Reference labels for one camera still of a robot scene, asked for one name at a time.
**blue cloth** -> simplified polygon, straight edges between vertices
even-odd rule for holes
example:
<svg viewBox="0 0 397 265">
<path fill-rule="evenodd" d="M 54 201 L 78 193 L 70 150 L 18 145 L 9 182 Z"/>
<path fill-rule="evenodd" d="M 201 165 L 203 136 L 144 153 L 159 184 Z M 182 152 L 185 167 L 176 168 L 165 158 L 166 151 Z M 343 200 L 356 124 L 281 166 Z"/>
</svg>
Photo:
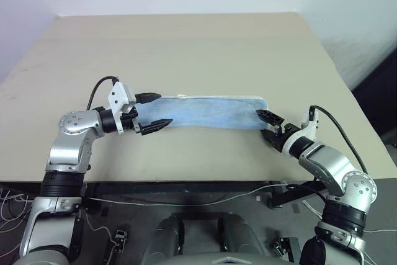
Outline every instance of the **blue cloth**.
<svg viewBox="0 0 397 265">
<path fill-rule="evenodd" d="M 159 119 L 174 119 L 170 126 L 262 130 L 267 128 L 256 114 L 267 109 L 261 97 L 162 97 L 147 104 L 135 104 L 143 125 Z"/>
</svg>

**beige table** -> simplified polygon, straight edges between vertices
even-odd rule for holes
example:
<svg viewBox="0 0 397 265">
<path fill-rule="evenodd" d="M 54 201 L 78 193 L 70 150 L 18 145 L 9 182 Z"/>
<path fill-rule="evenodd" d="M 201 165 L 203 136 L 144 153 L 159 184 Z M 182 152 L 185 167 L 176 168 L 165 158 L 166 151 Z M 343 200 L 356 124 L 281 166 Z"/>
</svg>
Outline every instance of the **beige table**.
<svg viewBox="0 0 397 265">
<path fill-rule="evenodd" d="M 299 125 L 310 104 L 340 121 L 374 178 L 396 177 L 385 147 L 302 18 L 286 14 L 63 17 L 0 85 L 3 181 L 41 181 L 58 121 L 84 110 L 93 85 L 119 76 L 135 93 L 255 95 Z M 93 107 L 106 105 L 110 84 Z M 321 115 L 318 139 L 354 156 Z M 88 181 L 307 180 L 258 131 L 166 128 L 108 135 Z"/>
</svg>

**blue towel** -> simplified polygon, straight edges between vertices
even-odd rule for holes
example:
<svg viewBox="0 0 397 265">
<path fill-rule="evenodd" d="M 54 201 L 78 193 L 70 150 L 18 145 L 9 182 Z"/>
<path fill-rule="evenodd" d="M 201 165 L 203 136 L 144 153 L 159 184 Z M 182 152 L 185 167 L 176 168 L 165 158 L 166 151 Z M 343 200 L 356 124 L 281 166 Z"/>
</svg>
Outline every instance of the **blue towel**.
<svg viewBox="0 0 397 265">
<path fill-rule="evenodd" d="M 267 109 L 261 97 L 162 97 L 147 104 L 135 104 L 138 121 L 143 125 L 158 119 L 174 119 L 170 126 L 262 130 L 267 124 L 257 109 Z"/>
</svg>

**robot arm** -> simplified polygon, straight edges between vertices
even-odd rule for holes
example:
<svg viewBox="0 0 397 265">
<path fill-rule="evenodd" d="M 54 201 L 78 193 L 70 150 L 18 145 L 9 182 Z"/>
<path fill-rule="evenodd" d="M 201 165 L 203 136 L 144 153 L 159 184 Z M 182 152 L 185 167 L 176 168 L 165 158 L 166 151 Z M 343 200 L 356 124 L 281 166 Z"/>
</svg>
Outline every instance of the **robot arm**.
<svg viewBox="0 0 397 265">
<path fill-rule="evenodd" d="M 300 264 L 364 264 L 362 235 L 370 205 L 377 197 L 373 179 L 338 150 L 315 141 L 318 112 L 313 107 L 301 128 L 286 124 L 284 131 L 283 118 L 267 110 L 257 114 L 274 128 L 263 130 L 263 137 L 283 154 L 297 158 L 329 191 L 316 236 L 306 242 Z"/>
<path fill-rule="evenodd" d="M 136 117 L 136 102 L 144 104 L 161 97 L 145 93 L 133 95 L 118 80 L 109 94 L 111 109 L 70 112 L 60 122 L 58 137 L 48 157 L 46 172 L 35 198 L 20 244 L 17 264 L 68 264 L 79 256 L 83 220 L 79 217 L 81 188 L 94 140 L 106 133 L 134 130 L 146 135 L 156 132 L 172 119 L 162 119 L 142 126 Z"/>
</svg>

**floor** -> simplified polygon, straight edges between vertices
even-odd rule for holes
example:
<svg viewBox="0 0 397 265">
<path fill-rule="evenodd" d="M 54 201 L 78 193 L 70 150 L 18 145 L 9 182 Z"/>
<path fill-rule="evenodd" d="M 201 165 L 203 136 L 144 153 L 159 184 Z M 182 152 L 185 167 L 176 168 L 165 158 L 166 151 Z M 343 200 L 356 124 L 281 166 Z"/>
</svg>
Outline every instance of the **floor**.
<svg viewBox="0 0 397 265">
<path fill-rule="evenodd" d="M 397 179 L 377 180 L 378 199 L 372 205 L 367 219 L 366 230 L 397 227 Z M 219 198 L 230 197 L 232 194 L 146 194 L 134 195 L 136 199 L 147 201 L 175 202 L 184 204 L 202 204 Z M 255 195 L 247 195 L 229 202 L 206 207 L 142 207 L 131 205 L 103 204 L 102 213 L 107 216 L 89 215 L 94 228 L 105 225 L 114 232 L 120 225 L 129 226 L 129 239 L 119 265 L 139 264 L 150 235 L 157 224 L 173 213 L 183 213 L 187 217 L 202 212 L 210 214 L 218 212 L 233 212 L 242 216 L 255 231 L 266 255 L 272 256 L 269 244 L 276 237 L 294 236 L 299 239 L 301 248 L 305 241 L 314 236 L 314 226 L 318 218 L 303 204 L 286 205 L 281 209 L 271 210 L 263 202 L 268 194 L 261 194 L 258 202 Z M 131 195 L 107 196 L 110 200 L 125 200 Z M 317 210 L 323 208 L 323 203 L 316 197 L 308 202 Z M 184 220 L 185 245 L 184 254 L 205 251 L 219 251 L 216 220 Z M 23 233 L 23 225 L 12 235 L 0 235 L 0 252 L 15 247 Z M 102 264 L 108 236 L 104 230 L 93 232 L 87 225 L 84 228 L 83 253 L 73 264 Z M 397 232 L 366 233 L 367 253 L 378 265 L 397 264 Z M 12 254 L 1 258 L 0 264 L 9 264 Z"/>
</svg>

